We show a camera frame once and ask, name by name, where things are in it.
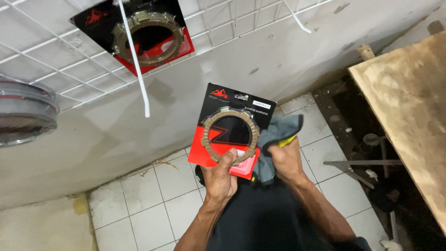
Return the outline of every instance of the white metal hook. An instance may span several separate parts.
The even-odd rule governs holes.
[[[286,8],[289,10],[289,12],[291,13],[291,15],[293,16],[294,20],[296,20],[297,24],[299,25],[299,27],[307,32],[307,33],[311,33],[311,30],[307,29],[304,27],[304,25],[301,23],[301,21],[299,20],[299,18],[296,16],[296,14],[294,13],[294,11],[291,9],[291,7],[288,5],[288,3],[285,0],[282,0],[282,2],[285,4]]]
[[[118,1],[119,1],[119,8],[121,9],[122,20],[124,21],[125,31],[127,33],[128,45],[130,46],[130,50],[132,51],[133,64],[135,65],[136,74],[138,75],[138,80],[141,86],[142,98],[144,99],[144,105],[145,105],[145,117],[150,117],[149,98],[147,97],[147,92],[144,86],[144,80],[142,79],[141,68],[139,67],[138,58],[136,56],[132,34],[130,33],[130,29],[128,28],[127,17],[125,16],[124,5],[122,4],[122,0]]]

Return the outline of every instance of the brand logo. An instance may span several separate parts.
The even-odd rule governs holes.
[[[227,95],[226,95],[226,92],[224,91],[224,89],[222,89],[221,91],[215,90],[215,91],[211,92],[211,94],[214,94],[217,97],[223,97],[223,98],[227,99]]]
[[[108,16],[107,13],[105,12],[101,12],[99,10],[91,10],[91,15],[87,17],[87,21],[85,22],[85,26],[95,23],[97,21],[99,21],[99,19],[101,19],[102,17]]]

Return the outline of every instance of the forearm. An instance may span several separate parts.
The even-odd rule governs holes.
[[[203,251],[206,249],[212,229],[224,206],[210,200],[204,201],[197,216],[178,241],[174,251]]]
[[[329,240],[342,242],[356,237],[347,220],[308,178],[293,182],[291,188],[302,202],[313,223]]]

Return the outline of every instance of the red and black packaging card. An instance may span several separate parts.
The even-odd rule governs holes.
[[[216,114],[220,109],[229,107],[247,111],[260,132],[268,128],[273,116],[276,102],[239,92],[230,88],[209,83],[203,101],[200,117],[189,153],[188,161],[204,167],[213,167],[217,163],[202,145],[204,132],[203,122],[209,116]],[[236,148],[240,155],[248,150],[251,143],[251,133],[248,125],[238,117],[223,117],[215,122],[209,132],[209,144],[212,150],[222,155],[231,148]],[[233,175],[250,179],[252,169],[259,157],[260,150],[256,148],[254,157],[249,158],[238,166],[233,166],[229,172]]]
[[[184,27],[184,41],[181,44],[178,55],[164,62],[164,64],[194,52],[194,46],[192,45],[192,40],[187,30],[178,0],[123,0],[123,4],[127,18],[139,11],[169,13],[175,16],[175,21],[181,27]],[[115,36],[112,30],[117,23],[123,22],[118,1],[105,0],[70,18],[70,22],[108,53],[114,53],[112,45]],[[132,39],[138,56],[151,57],[166,51],[172,44],[174,37],[168,28],[147,26],[135,31],[132,34]],[[120,58],[118,55],[114,55],[114,57],[136,75],[136,69],[132,63]],[[140,65],[142,74],[157,67]]]

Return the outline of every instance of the white wire grid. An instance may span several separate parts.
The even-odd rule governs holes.
[[[34,62],[42,64],[42,65],[44,65],[44,66],[46,66],[46,67],[48,67],[48,68],[53,70],[52,73],[49,73],[49,74],[47,74],[47,75],[45,75],[45,76],[43,76],[43,77],[41,77],[39,79],[33,79],[33,81],[35,81],[35,82],[42,81],[42,80],[44,80],[46,78],[49,78],[49,77],[51,77],[51,76],[53,76],[53,75],[55,75],[57,73],[62,74],[64,76],[68,77],[68,78],[71,78],[71,79],[74,79],[74,80],[78,81],[80,83],[79,85],[76,85],[76,86],[74,86],[72,88],[69,88],[68,90],[64,90],[62,92],[58,92],[59,96],[62,96],[64,98],[67,98],[67,99],[70,99],[70,100],[74,101],[74,105],[72,105],[70,107],[65,107],[65,109],[63,111],[67,111],[69,109],[79,107],[79,106],[81,106],[83,104],[86,104],[86,103],[90,103],[90,102],[92,102],[92,101],[94,101],[94,100],[96,100],[96,99],[98,99],[98,98],[100,98],[100,97],[102,97],[104,95],[107,95],[109,93],[118,91],[118,90],[120,90],[120,89],[122,89],[122,88],[124,88],[124,87],[126,87],[128,85],[131,85],[132,83],[138,81],[138,79],[134,79],[132,81],[126,81],[122,76],[117,74],[117,71],[122,70],[124,68],[124,66],[118,67],[117,69],[109,70],[107,67],[105,67],[101,63],[93,60],[94,58],[97,58],[97,57],[99,57],[99,56],[101,56],[103,54],[106,54],[108,52],[102,51],[102,52],[97,53],[97,54],[95,54],[93,56],[89,56],[86,52],[84,52],[83,50],[79,49],[77,46],[72,45],[70,42],[68,42],[65,39],[67,36],[69,36],[69,35],[71,35],[73,33],[78,32],[79,29],[72,29],[69,32],[66,32],[64,34],[58,35],[55,32],[53,32],[50,28],[46,27],[44,24],[42,24],[38,20],[34,19],[29,14],[27,14],[25,11],[23,11],[23,10],[21,10],[19,8],[21,3],[26,2],[26,1],[33,1],[33,0],[17,0],[17,1],[14,1],[14,2],[10,2],[8,0],[3,0],[3,1],[5,2],[5,5],[0,7],[0,15],[1,15],[2,11],[7,10],[8,8],[13,8],[16,11],[18,11],[19,13],[21,13],[25,18],[28,18],[29,20],[31,20],[32,22],[34,22],[38,26],[42,27],[44,30],[48,31],[53,36],[53,38],[51,38],[51,39],[49,39],[49,40],[47,40],[45,42],[42,42],[42,43],[40,43],[40,44],[38,44],[36,46],[32,46],[32,47],[30,47],[30,48],[28,48],[26,50],[17,50],[13,46],[10,46],[10,45],[7,45],[7,44],[5,44],[3,42],[0,42],[0,45],[6,47],[6,48],[8,48],[8,49],[10,49],[10,50],[12,50],[12,51],[14,51],[16,53],[16,54],[14,54],[12,56],[7,57],[6,59],[1,60],[0,64],[8,62],[9,60],[12,60],[12,59],[14,59],[16,57],[24,56],[24,57],[27,57],[28,59],[30,59],[30,60],[32,60]],[[304,31],[310,33],[309,30],[306,30],[303,27],[303,25],[297,19],[296,15],[299,14],[299,13],[302,13],[304,11],[310,10],[312,8],[318,7],[318,6],[322,5],[322,4],[326,4],[326,3],[330,2],[330,1],[333,1],[333,0],[325,0],[325,1],[324,0],[307,0],[307,1],[306,0],[297,0],[297,2],[295,4],[294,11],[290,8],[290,5],[285,0],[278,0],[278,1],[275,1],[275,2],[272,2],[272,3],[268,3],[268,4],[264,4],[264,1],[267,2],[268,0],[254,0],[253,1],[254,2],[254,8],[253,8],[252,11],[250,11],[248,13],[245,13],[243,15],[238,15],[237,14],[237,6],[239,6],[240,2],[242,2],[242,1],[245,1],[245,0],[224,0],[222,2],[214,3],[214,4],[208,6],[208,0],[205,0],[204,8],[201,9],[200,11],[197,11],[197,12],[193,13],[193,14],[185,16],[185,21],[187,23],[188,20],[191,20],[192,18],[197,17],[197,16],[201,16],[203,21],[205,22],[205,29],[206,30],[203,31],[203,32],[200,32],[198,34],[193,35],[191,38],[192,38],[192,41],[194,42],[194,40],[197,39],[197,38],[207,37],[207,39],[210,42],[210,46],[208,48],[202,48],[200,51],[196,51],[196,52],[191,53],[189,55],[186,55],[186,56],[184,56],[184,57],[182,57],[180,59],[177,59],[177,60],[174,60],[174,61],[172,61],[170,63],[167,63],[166,65],[163,65],[162,67],[153,69],[152,71],[149,71],[149,72],[143,74],[143,76],[148,76],[148,75],[154,74],[154,73],[156,73],[158,71],[162,71],[164,69],[167,69],[167,68],[169,68],[169,67],[171,67],[173,65],[176,65],[176,64],[181,63],[183,61],[186,61],[186,60],[188,60],[190,58],[193,58],[195,56],[201,55],[203,53],[206,53],[206,52],[208,52],[208,51],[210,51],[210,50],[212,50],[212,49],[214,49],[214,48],[216,48],[218,46],[222,46],[224,44],[227,44],[227,43],[229,43],[229,42],[231,42],[231,41],[233,41],[235,39],[238,39],[238,38],[240,38],[240,37],[242,37],[242,36],[244,36],[246,34],[249,34],[249,33],[254,32],[254,31],[256,31],[256,30],[258,30],[260,28],[263,28],[263,27],[266,27],[268,25],[274,24],[276,22],[279,22],[279,21],[281,21],[283,19],[286,19],[286,18],[289,18],[289,17],[294,17],[295,20],[297,21],[297,23],[299,24],[299,26]],[[228,8],[229,8],[230,20],[228,20],[228,21],[226,21],[226,22],[224,22],[222,24],[218,24],[216,26],[213,26],[212,25],[212,21],[211,21],[211,18],[213,18],[213,17],[210,14],[211,10],[217,9],[217,8],[220,8],[220,7],[224,7],[225,5],[227,5]],[[284,6],[284,9],[286,8],[286,9],[289,10],[288,14],[286,14],[286,15],[281,15],[281,10],[282,10],[283,6]],[[259,25],[259,18],[261,17],[262,13],[265,10],[271,10],[271,8],[274,8],[274,17],[273,17],[273,19],[271,19],[267,23],[262,23],[262,24]],[[240,22],[240,20],[242,20],[244,18],[249,18],[249,17],[253,17],[254,18],[254,25],[253,25],[252,29],[250,29],[249,31],[246,31],[246,32],[238,33],[237,32],[237,22],[238,21]],[[217,42],[215,40],[214,36],[213,36],[213,31],[215,32],[217,29],[219,29],[221,27],[224,27],[224,26],[227,26],[227,25],[230,25],[230,27],[232,29],[232,38],[230,38],[230,39],[228,39],[226,41],[223,41],[223,42]],[[32,52],[32,51],[34,51],[34,50],[36,50],[36,49],[38,49],[40,47],[43,47],[43,46],[45,46],[47,44],[50,44],[50,43],[52,43],[54,41],[57,41],[57,40],[65,42],[69,47],[71,47],[72,51],[75,51],[76,53],[81,54],[83,57],[85,57],[85,59],[80,60],[78,62],[75,62],[75,63],[73,63],[73,64],[71,64],[69,66],[66,66],[64,68],[57,69],[57,68],[55,68],[53,66],[50,66],[47,63],[42,62],[41,60],[36,59],[35,57],[29,55],[30,52]],[[94,64],[97,64],[100,68],[104,69],[106,73],[104,73],[104,74],[102,74],[100,76],[97,76],[95,78],[92,78],[90,80],[82,81],[78,77],[72,76],[71,74],[68,74],[66,72],[68,69],[73,68],[73,67],[75,67],[75,66],[77,66],[77,65],[79,65],[81,63],[87,62],[87,61],[92,61]],[[106,77],[108,75],[115,76],[116,78],[120,79],[123,82],[123,84],[118,86],[118,87],[115,87],[113,89],[110,89],[110,90],[102,90],[101,88],[91,84],[92,82],[97,81],[97,80],[99,80],[101,78],[104,78],[104,77]],[[89,86],[91,88],[94,88],[96,90],[95,93],[97,95],[95,95],[94,97],[90,97],[88,99],[78,99],[78,98],[75,98],[75,97],[72,97],[72,96],[68,95],[71,91],[73,91],[75,89],[78,89],[78,88],[81,88],[82,86]]]

